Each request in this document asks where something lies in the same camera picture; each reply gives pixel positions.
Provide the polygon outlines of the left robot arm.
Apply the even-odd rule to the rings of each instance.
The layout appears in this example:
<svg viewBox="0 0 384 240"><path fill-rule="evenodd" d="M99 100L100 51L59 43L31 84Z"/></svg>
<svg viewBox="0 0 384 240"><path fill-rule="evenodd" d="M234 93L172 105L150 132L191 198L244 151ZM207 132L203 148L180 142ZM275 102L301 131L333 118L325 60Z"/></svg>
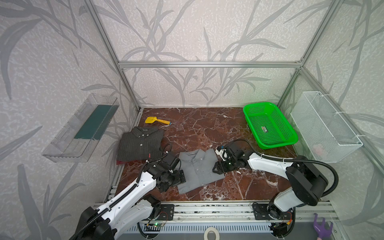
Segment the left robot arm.
<svg viewBox="0 0 384 240"><path fill-rule="evenodd" d="M166 192L185 181L177 155L162 151L160 158L146 160L137 178L119 194L97 209L84 210L71 239L117 240L134 224L160 214L161 202L150 191Z"/></svg>

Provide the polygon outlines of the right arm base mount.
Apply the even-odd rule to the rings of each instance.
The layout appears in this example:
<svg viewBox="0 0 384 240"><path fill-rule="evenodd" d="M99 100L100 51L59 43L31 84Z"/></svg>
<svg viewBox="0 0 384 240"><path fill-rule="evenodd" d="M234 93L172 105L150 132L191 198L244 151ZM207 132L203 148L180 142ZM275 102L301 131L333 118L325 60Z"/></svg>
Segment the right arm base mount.
<svg viewBox="0 0 384 240"><path fill-rule="evenodd" d="M271 221L271 234L277 240L284 240L293 230L295 225L296 208L291 208L285 212L270 204L260 204L254 202L252 204L255 220Z"/></svg>

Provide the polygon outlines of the green plastic basket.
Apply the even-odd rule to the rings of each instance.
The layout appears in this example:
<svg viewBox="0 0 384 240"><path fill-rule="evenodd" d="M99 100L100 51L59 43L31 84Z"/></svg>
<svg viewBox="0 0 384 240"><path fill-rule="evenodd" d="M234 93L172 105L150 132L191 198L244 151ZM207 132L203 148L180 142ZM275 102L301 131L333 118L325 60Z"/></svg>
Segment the green plastic basket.
<svg viewBox="0 0 384 240"><path fill-rule="evenodd" d="M246 122L263 150L293 145L299 137L280 109L273 103L261 102L244 106ZM268 129L264 133L262 126Z"/></svg>

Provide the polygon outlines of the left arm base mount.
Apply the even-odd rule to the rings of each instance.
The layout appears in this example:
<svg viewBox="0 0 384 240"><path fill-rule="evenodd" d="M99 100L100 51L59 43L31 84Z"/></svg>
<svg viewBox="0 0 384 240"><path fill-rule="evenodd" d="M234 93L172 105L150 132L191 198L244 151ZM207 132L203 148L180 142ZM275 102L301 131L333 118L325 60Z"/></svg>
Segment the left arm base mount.
<svg viewBox="0 0 384 240"><path fill-rule="evenodd" d="M145 224L145 230L147 232L159 232L168 221L172 221L174 218L175 205L173 204L161 204L155 208L155 216L151 217L149 222Z"/></svg>

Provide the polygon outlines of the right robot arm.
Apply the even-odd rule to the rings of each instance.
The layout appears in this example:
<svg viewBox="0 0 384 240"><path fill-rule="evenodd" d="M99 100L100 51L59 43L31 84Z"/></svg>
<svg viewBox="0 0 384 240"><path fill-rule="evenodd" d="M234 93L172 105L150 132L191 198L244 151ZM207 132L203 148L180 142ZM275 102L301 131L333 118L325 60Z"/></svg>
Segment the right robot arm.
<svg viewBox="0 0 384 240"><path fill-rule="evenodd" d="M243 151L234 140L218 146L213 173L224 174L247 168L264 171L289 181L290 187L277 193L259 212L264 218L279 220L284 213L294 213L296 207L316 206L321 198L331 194L339 184L337 171L327 163L309 160L304 156L281 158L258 152L254 147Z"/></svg>

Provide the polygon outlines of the light grey long sleeve shirt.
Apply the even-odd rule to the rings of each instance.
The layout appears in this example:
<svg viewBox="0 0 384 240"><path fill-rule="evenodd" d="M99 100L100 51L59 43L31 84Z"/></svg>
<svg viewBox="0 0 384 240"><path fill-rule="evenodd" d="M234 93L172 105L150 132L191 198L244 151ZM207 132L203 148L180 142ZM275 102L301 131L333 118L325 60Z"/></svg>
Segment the light grey long sleeve shirt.
<svg viewBox="0 0 384 240"><path fill-rule="evenodd" d="M179 194L188 193L199 187L225 178L224 174L213 172L215 163L218 161L213 149L203 151L201 149L179 154L181 170L184 171L186 182L178 185Z"/></svg>

